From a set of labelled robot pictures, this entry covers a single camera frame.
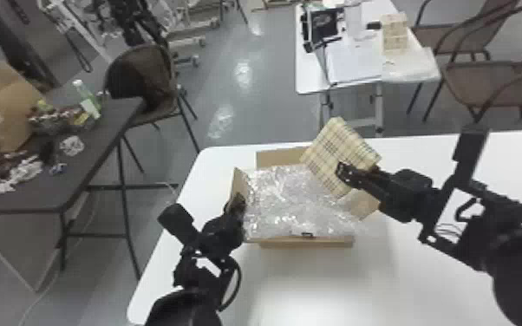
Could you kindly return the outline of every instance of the checkered box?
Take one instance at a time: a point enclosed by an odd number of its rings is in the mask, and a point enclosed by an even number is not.
[[[338,162],[370,170],[381,160],[379,155],[344,119],[332,118],[316,137],[300,160],[320,179],[335,196],[341,198],[350,192],[336,176]]]

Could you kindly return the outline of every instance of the white table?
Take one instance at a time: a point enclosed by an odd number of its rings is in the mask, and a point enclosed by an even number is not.
[[[387,171],[409,167],[441,186],[453,172],[457,137],[372,139],[369,144]],[[221,212],[235,166],[253,168],[256,151],[295,145],[207,148],[179,202],[200,228]],[[510,155],[513,148],[517,159]],[[475,178],[522,202],[522,132],[492,134]],[[455,207],[466,199],[456,193],[441,221],[453,221]],[[491,278],[421,244],[420,229],[415,222],[404,225],[376,212],[352,249],[270,250],[243,244],[232,254],[242,266],[243,285],[220,314],[224,325],[511,325],[493,299]],[[179,251],[179,242],[164,231],[127,309],[131,323],[143,324],[153,302],[173,290]]]
[[[328,0],[323,1],[323,5],[328,8],[334,8],[339,3],[343,3],[340,0]],[[380,20],[382,15],[387,14],[395,14],[398,10],[395,5],[391,2],[391,0],[372,0],[366,2],[362,5],[362,21],[366,24],[373,21]],[[352,127],[365,127],[365,126],[375,126],[375,134],[376,136],[382,136],[384,131],[384,112],[383,112],[383,99],[382,99],[382,76],[377,76],[375,78],[370,75],[355,75],[353,76],[350,82],[339,83],[334,87],[331,87],[328,81],[325,78],[325,75],[320,67],[320,64],[316,58],[316,55],[313,53],[306,53],[303,49],[303,36],[302,36],[302,26],[299,22],[301,15],[303,14],[303,10],[301,4],[296,6],[295,10],[295,25],[296,25],[296,91],[300,95],[310,95],[319,93],[320,94],[320,128],[323,124],[323,111],[330,116],[330,111],[332,110],[331,99],[330,99],[330,91],[339,88],[349,88],[356,87],[360,85],[373,85],[373,96],[374,96],[374,106],[375,106],[375,116],[367,119],[360,119],[354,121],[348,121],[348,123]],[[349,46],[355,46],[357,43],[352,40],[351,37],[348,37],[346,32],[342,32],[341,27],[344,23],[340,23],[338,29],[340,30],[340,35],[342,36],[342,40],[338,42],[343,42],[348,44]],[[382,33],[381,31],[376,31],[375,40],[370,41],[362,41],[361,43],[372,44],[374,47],[380,49],[380,51],[376,51],[379,54],[378,57],[373,56],[372,61],[364,60],[364,57],[361,60],[356,60],[353,62],[348,62],[348,64],[353,64],[355,66],[363,66],[370,67],[372,65],[381,65],[381,62],[385,62],[384,54],[382,53]],[[411,49],[421,49],[421,45],[419,41],[414,37],[413,33],[408,31],[408,40],[409,47]],[[328,56],[331,60],[336,59],[336,52],[330,51]]]

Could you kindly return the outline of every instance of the brown chair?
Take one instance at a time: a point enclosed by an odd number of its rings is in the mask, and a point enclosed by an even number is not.
[[[468,37],[519,12],[522,12],[522,6],[493,16],[479,27],[469,30],[457,42],[450,63],[442,69],[440,87],[445,82],[455,99],[467,107],[476,123],[491,107],[522,108],[522,62],[455,62],[456,53]],[[429,106],[427,109],[424,121],[432,108]]]
[[[490,25],[481,32],[473,34],[473,37],[466,39],[459,49],[455,51],[457,42],[469,30],[475,29],[490,17],[514,9],[518,5],[519,0],[486,0],[478,15],[463,23],[424,25],[421,24],[421,19],[430,2],[431,0],[425,0],[425,2],[423,2],[417,20],[412,28],[414,35],[417,37],[421,45],[423,47],[435,49],[434,53],[436,55],[469,54],[472,61],[475,62],[476,55],[479,53],[483,54],[487,61],[492,60],[492,55],[486,49],[486,46],[492,41],[496,34],[498,34],[499,29],[504,24],[504,20]],[[410,114],[413,110],[422,87],[423,83],[417,85],[413,98],[408,105],[407,114]]]
[[[156,44],[140,45],[118,56],[109,65],[104,89],[115,99],[136,96],[144,98],[146,107],[135,117],[130,128],[149,124],[159,132],[160,127],[156,122],[182,117],[196,152],[200,152],[183,103],[195,120],[198,117],[186,99],[186,91],[176,83],[173,59],[165,47]],[[123,141],[138,169],[144,173],[144,168],[125,135]]]

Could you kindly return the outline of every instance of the black table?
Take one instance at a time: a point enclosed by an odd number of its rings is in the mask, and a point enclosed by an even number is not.
[[[63,174],[49,175],[48,168],[34,179],[20,184],[15,192],[0,195],[0,215],[12,214],[56,214],[61,221],[61,238],[57,248],[61,250],[61,271],[65,269],[68,238],[124,238],[134,266],[135,276],[140,279],[140,267],[134,252],[129,230],[126,190],[165,188],[166,184],[129,185],[126,184],[123,159],[121,157],[121,138],[130,126],[132,119],[143,108],[141,99],[111,100],[104,103],[101,119],[96,126],[80,138],[85,149],[74,157],[62,156],[67,163]],[[90,185],[91,179],[116,149],[119,170],[119,185]],[[67,221],[65,212],[77,201],[84,191],[120,191],[124,222],[124,233],[80,233],[72,232],[73,219]]]

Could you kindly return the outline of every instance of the plastic wrap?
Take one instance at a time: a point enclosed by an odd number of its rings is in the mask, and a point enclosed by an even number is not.
[[[306,166],[273,166],[247,173],[246,178],[248,239],[355,234],[358,218]]]
[[[430,48],[410,49],[404,53],[387,55],[382,70],[385,82],[435,82],[441,78],[437,61]]]

